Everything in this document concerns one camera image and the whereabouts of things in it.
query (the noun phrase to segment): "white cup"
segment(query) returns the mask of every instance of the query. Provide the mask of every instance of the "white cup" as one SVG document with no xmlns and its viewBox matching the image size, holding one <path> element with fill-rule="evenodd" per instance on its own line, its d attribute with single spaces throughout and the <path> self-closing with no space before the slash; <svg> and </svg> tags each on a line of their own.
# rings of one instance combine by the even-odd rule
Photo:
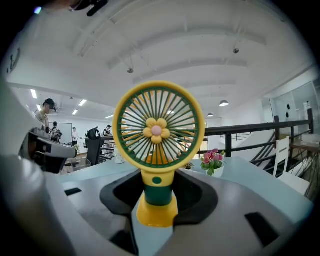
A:
<svg viewBox="0 0 320 256">
<path fill-rule="evenodd" d="M 124 158 L 120 154 L 116 145 L 114 145 L 114 154 L 113 155 L 114 155 L 114 161 L 116 164 L 122 164 L 125 162 Z"/>
</svg>

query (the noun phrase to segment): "fan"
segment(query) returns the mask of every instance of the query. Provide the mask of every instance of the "fan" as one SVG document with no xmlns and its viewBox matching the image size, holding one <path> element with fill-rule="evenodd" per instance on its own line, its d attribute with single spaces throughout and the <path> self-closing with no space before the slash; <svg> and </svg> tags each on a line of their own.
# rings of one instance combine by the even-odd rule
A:
<svg viewBox="0 0 320 256">
<path fill-rule="evenodd" d="M 171 188 L 175 170 L 195 156 L 205 135 L 199 103 L 175 83 L 145 82 L 120 100 L 112 126 L 120 154 L 141 169 L 144 195 L 138 220 L 146 226 L 172 226 L 178 214 Z"/>
</svg>

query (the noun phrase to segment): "yellow petal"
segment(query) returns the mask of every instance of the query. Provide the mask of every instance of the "yellow petal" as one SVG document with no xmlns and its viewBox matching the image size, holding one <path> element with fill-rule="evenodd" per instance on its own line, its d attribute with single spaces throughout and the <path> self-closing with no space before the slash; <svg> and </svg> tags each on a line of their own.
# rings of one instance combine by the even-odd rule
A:
<svg viewBox="0 0 320 256">
<path fill-rule="evenodd" d="M 158 121 L 156 121 L 156 125 L 164 129 L 167 127 L 167 121 L 163 118 L 159 118 Z"/>
<path fill-rule="evenodd" d="M 162 142 L 162 138 L 161 138 L 161 136 L 152 136 L 152 138 L 151 138 L 151 140 L 152 140 L 152 142 L 154 143 L 154 144 L 160 144 L 161 142 Z"/>
<path fill-rule="evenodd" d="M 148 126 L 149 128 L 154 127 L 155 125 L 157 125 L 157 121 L 154 118 L 148 118 L 148 120 L 146 121 L 146 126 Z"/>
<path fill-rule="evenodd" d="M 162 129 L 161 137 L 163 139 L 168 139 L 170 136 L 170 131 L 168 129 Z"/>
<path fill-rule="evenodd" d="M 152 131 L 149 127 L 146 127 L 143 129 L 143 135 L 147 138 L 151 138 L 152 137 Z"/>
</svg>

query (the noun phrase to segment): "white chair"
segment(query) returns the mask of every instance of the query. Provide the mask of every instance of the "white chair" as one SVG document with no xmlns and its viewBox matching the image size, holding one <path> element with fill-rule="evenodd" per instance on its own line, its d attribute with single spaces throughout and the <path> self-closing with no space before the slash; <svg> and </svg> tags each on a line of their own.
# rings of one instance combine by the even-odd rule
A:
<svg viewBox="0 0 320 256">
<path fill-rule="evenodd" d="M 278 179 L 283 183 L 287 184 L 289 187 L 296 190 L 297 192 L 301 193 L 302 195 L 305 195 L 310 183 L 302 178 L 299 178 L 295 175 L 286 172 L 288 166 L 288 156 L 289 136 L 287 136 L 285 139 L 276 141 L 276 154 L 273 176 L 276 177 L 278 164 L 281 161 L 285 160 L 283 174 Z"/>
</svg>

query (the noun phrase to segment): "chair seat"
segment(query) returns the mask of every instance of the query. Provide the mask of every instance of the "chair seat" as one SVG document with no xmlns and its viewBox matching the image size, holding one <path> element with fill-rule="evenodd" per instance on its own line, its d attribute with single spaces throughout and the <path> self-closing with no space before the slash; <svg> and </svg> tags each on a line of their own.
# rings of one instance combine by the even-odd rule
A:
<svg viewBox="0 0 320 256">
<path fill-rule="evenodd" d="M 306 191 L 310 185 L 308 181 L 294 176 L 288 172 L 284 172 L 278 179 L 302 195 L 306 194 Z"/>
</svg>

